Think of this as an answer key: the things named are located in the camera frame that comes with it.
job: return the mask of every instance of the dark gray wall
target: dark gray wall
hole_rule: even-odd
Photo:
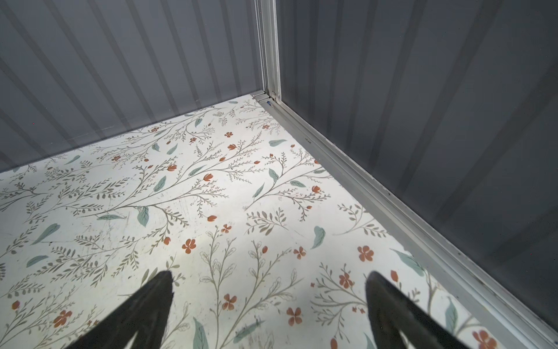
[[[283,101],[558,328],[558,2],[278,3]]]
[[[262,88],[253,0],[0,0],[0,172]]]

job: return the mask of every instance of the floral patterned floor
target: floral patterned floor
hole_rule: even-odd
[[[375,348],[372,270],[470,347],[501,347],[250,95],[0,188],[3,349],[64,347],[161,270],[166,349]]]

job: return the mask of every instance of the orange flower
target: orange flower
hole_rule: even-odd
[[[486,331],[479,331],[476,333],[473,331],[473,337],[479,342],[479,349],[496,349],[498,343],[494,338],[490,338]]]
[[[349,277],[350,275],[347,272],[344,275],[339,275],[339,285],[345,288],[349,288],[349,286],[353,286],[354,282],[350,280]]]
[[[295,255],[297,255],[296,257],[297,257],[298,259],[301,259],[302,257],[306,256],[306,252],[304,251],[304,248],[302,248],[302,246],[301,246],[298,250],[295,249],[295,250],[293,251],[293,253],[294,253]]]
[[[287,309],[287,315],[289,315],[291,317],[288,320],[289,326],[293,326],[295,324],[295,322],[297,324],[300,324],[302,322],[302,318],[300,318],[301,314],[302,314],[302,311],[300,310],[300,308],[296,308],[296,310],[294,312],[292,311],[292,308]]]
[[[372,261],[372,256],[374,255],[374,251],[372,251],[370,249],[370,247],[368,247],[368,246],[360,247],[359,246],[357,248],[357,250],[360,253],[360,255],[358,257],[360,258],[361,261],[364,262],[365,259],[368,260],[368,261]]]
[[[182,249],[186,250],[186,254],[190,254],[196,248],[196,239],[186,240],[186,244],[182,245]]]
[[[65,310],[62,310],[60,312],[60,315],[56,317],[56,319],[54,319],[54,328],[58,327],[58,326],[62,326],[63,324],[66,323],[66,319],[69,318],[71,316],[71,312],[66,312]]]
[[[229,310],[233,310],[234,309],[233,303],[237,301],[237,296],[233,296],[232,298],[230,298],[229,294],[227,293],[224,299],[226,300],[226,302],[223,303],[223,310],[226,310],[227,308]]]

